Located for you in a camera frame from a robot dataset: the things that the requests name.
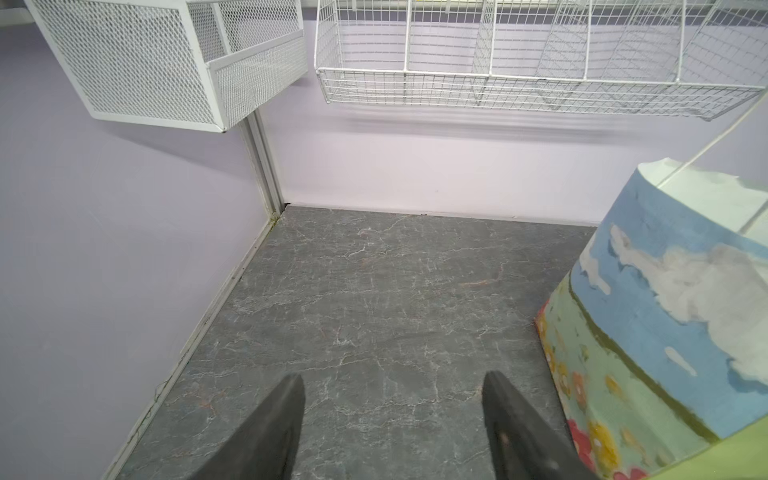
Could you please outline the paper bag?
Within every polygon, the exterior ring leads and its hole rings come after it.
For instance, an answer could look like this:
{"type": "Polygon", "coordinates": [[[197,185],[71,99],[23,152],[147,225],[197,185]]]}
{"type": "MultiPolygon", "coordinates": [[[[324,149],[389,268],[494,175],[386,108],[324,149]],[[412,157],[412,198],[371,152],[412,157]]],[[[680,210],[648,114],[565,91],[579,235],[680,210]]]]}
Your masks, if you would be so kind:
{"type": "Polygon", "coordinates": [[[589,473],[766,477],[764,187],[640,164],[535,325],[589,473]]]}

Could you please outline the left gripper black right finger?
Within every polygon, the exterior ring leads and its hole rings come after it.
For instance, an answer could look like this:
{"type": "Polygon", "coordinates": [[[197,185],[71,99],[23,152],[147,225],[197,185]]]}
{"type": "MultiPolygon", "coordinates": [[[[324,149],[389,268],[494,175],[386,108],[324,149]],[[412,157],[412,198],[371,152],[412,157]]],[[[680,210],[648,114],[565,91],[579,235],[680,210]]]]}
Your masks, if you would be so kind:
{"type": "Polygon", "coordinates": [[[497,480],[596,477],[499,371],[484,376],[482,408],[497,480]]]}

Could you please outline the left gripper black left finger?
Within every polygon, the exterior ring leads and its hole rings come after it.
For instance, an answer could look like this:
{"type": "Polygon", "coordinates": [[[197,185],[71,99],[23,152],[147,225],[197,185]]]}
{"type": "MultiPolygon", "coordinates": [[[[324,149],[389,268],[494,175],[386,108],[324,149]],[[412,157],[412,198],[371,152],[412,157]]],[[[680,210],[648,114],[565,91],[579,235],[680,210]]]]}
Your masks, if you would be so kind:
{"type": "Polygon", "coordinates": [[[298,453],[306,395],[288,374],[192,479],[289,479],[298,453]]]}

